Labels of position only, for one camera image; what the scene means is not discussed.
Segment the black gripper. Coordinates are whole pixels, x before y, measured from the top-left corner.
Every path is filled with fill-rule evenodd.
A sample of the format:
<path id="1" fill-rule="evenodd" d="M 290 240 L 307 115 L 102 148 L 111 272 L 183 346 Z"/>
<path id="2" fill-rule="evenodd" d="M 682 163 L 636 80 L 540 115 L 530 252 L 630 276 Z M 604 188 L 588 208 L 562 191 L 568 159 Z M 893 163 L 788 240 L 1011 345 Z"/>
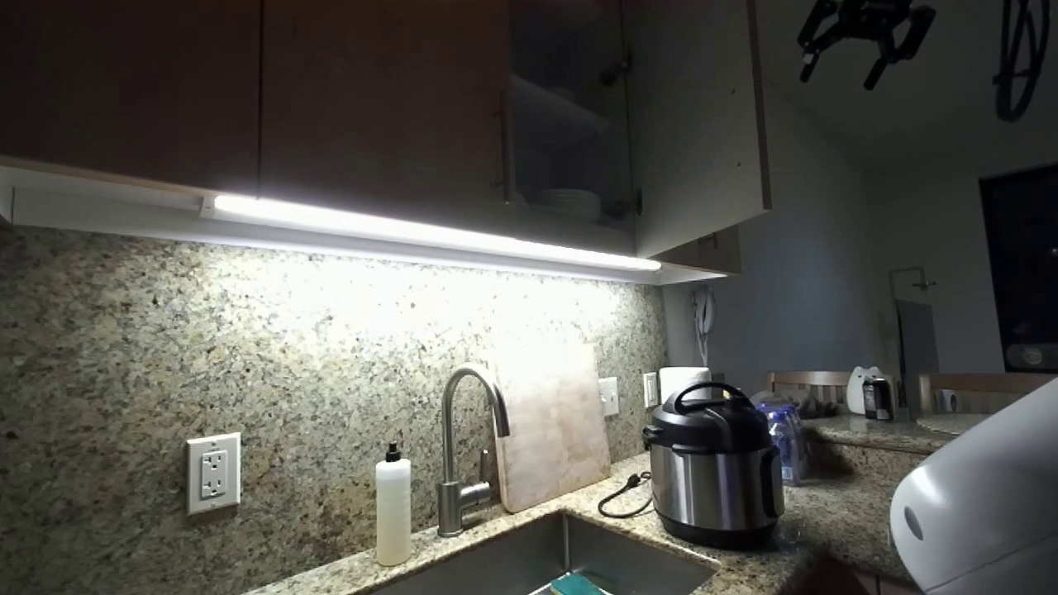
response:
<path id="1" fill-rule="evenodd" d="M 875 89 L 893 64 L 914 60 L 933 29 L 935 9 L 914 0 L 817 0 L 796 33 L 805 51 L 802 82 L 809 82 L 819 53 L 840 39 L 875 43 L 862 89 Z"/>

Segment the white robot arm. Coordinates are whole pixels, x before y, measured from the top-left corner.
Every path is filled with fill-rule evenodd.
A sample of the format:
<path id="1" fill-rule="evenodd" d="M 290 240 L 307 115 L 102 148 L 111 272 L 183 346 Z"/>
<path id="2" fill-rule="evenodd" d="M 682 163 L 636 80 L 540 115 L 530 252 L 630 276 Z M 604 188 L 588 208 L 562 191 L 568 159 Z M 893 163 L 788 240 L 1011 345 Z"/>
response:
<path id="1" fill-rule="evenodd" d="M 881 45 L 867 89 L 935 19 L 914 0 L 817 0 L 796 33 L 809 80 L 826 45 Z M 1058 381 L 980 419 L 900 478 L 889 537 L 927 595 L 1058 595 Z"/>

